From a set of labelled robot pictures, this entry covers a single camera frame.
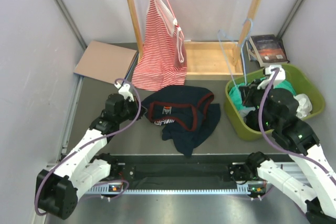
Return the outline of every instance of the green laundry basket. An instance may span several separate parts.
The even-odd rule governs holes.
[[[311,83],[304,73],[297,67],[291,65],[291,64],[283,64],[283,69],[286,72],[286,80],[288,80],[295,91],[298,94],[306,94],[313,106],[313,110],[311,111],[311,114],[309,116],[306,116],[303,120],[306,120],[308,118],[311,118],[313,116],[316,116],[317,114],[320,114],[325,107],[324,98],[319,92],[319,90]],[[249,73],[247,77],[247,82],[252,82],[255,79],[262,78],[263,70],[260,69],[258,71]],[[237,84],[240,84],[244,82],[244,77],[240,77],[235,79]],[[230,96],[229,91],[234,86],[233,81],[229,81],[225,87],[225,103],[224,103],[224,111],[226,112],[227,116],[229,117],[231,124],[235,131],[237,132],[238,136],[242,140],[246,141],[254,141],[256,139],[259,139],[262,137],[262,134],[259,131],[252,130],[250,127],[248,127],[243,118],[239,115],[236,107],[234,106]],[[270,134],[272,130],[266,131],[266,134]]]

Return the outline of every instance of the gray floor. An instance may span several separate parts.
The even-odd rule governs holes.
[[[110,203],[88,199],[69,219],[46,224],[309,224],[294,203],[274,190],[263,201],[225,195],[124,195]]]
[[[255,63],[248,62],[249,71],[258,69]],[[223,110],[225,81],[188,81],[186,85],[201,86],[215,94],[215,101],[221,106],[222,117],[215,132],[194,154],[249,154],[262,151],[270,154],[275,151],[264,140],[245,142],[237,137]],[[78,101],[68,151],[83,137],[91,121],[104,108],[107,96],[116,88],[108,83],[85,78]],[[141,98],[151,92],[139,90]],[[161,140],[160,126],[153,125],[144,118],[117,135],[104,149],[104,152],[118,155],[180,155],[172,142]],[[294,203],[275,189],[262,202],[250,202],[237,196],[183,196],[183,195],[125,195],[111,203],[100,199],[88,199],[80,203],[66,221],[48,216],[47,224],[179,224],[179,223],[249,223],[249,224],[307,224],[305,217],[295,208]]]
[[[247,60],[248,71],[259,69],[258,64]],[[224,113],[224,88],[227,81],[186,81],[186,85],[205,87],[215,94],[213,103],[221,107],[221,119],[214,133],[198,148],[194,154],[249,154],[261,151],[267,154],[276,153],[263,139],[255,142],[246,142],[238,138],[231,123]],[[151,91],[138,90],[141,99],[150,95]],[[77,112],[73,123],[68,151],[70,151],[84,136],[88,126],[104,108],[106,98],[116,93],[114,85],[84,78],[81,95],[78,101]],[[162,126],[151,124],[146,118],[139,120],[127,131],[114,137],[102,151],[122,155],[157,155],[177,154],[172,141],[161,140]]]

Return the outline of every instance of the wooden post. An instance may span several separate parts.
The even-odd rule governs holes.
[[[139,62],[142,57],[143,43],[141,39],[141,32],[140,32],[140,27],[139,27],[139,22],[138,22],[138,16],[136,15],[137,10],[135,9],[134,0],[127,0],[127,3],[128,3],[128,8],[130,10],[131,18],[132,18],[132,24],[134,28],[136,43],[138,44],[138,50],[139,50],[138,62]]]
[[[259,7],[261,0],[252,0],[250,9],[248,10],[247,18],[250,18],[252,20],[255,19],[256,13]],[[245,22],[243,26],[243,30],[241,31],[240,38],[238,44],[241,44],[248,34],[248,31],[250,30],[251,24],[250,22]],[[235,66],[239,62],[240,59],[240,48],[235,47],[234,52],[233,52],[233,59],[231,59],[232,64]]]

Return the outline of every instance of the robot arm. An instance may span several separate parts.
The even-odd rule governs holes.
[[[275,75],[275,68],[280,69],[280,75],[275,77],[277,81],[275,83],[278,84],[285,79],[285,72],[281,66],[266,68],[264,81],[261,83],[254,81],[248,86],[241,87],[243,104],[259,108],[263,89]],[[271,89],[262,113],[263,118],[266,118],[270,127],[274,129],[273,138],[284,150],[292,153],[290,155],[288,152],[291,159],[305,174],[312,188],[294,179],[262,153],[252,153],[247,158],[244,165],[246,176],[258,177],[272,183],[301,208],[311,224],[336,223],[334,171],[313,129],[296,117],[297,107],[298,102],[289,91]]]
[[[112,139],[104,137],[119,130],[120,123],[133,120],[139,109],[138,102],[130,92],[130,85],[115,84],[118,94],[109,95],[106,107],[86,131],[82,140],[63,159],[47,178],[49,171],[42,170],[36,180],[36,193],[41,187],[37,206],[61,219],[67,219],[74,211],[79,199],[97,182],[111,175],[113,161],[104,155],[94,156]],[[87,145],[92,140],[99,140]]]

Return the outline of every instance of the wooden stand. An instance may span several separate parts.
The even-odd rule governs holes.
[[[139,49],[139,61],[142,57],[143,41],[141,39],[138,16],[134,0],[127,0]],[[252,0],[247,18],[254,19],[261,0]],[[242,43],[250,28],[246,22],[241,32],[239,43]],[[219,42],[185,42],[187,52],[187,80],[229,80],[231,79],[229,67],[234,76],[243,74],[240,49],[234,42],[223,42],[228,58],[226,64]]]

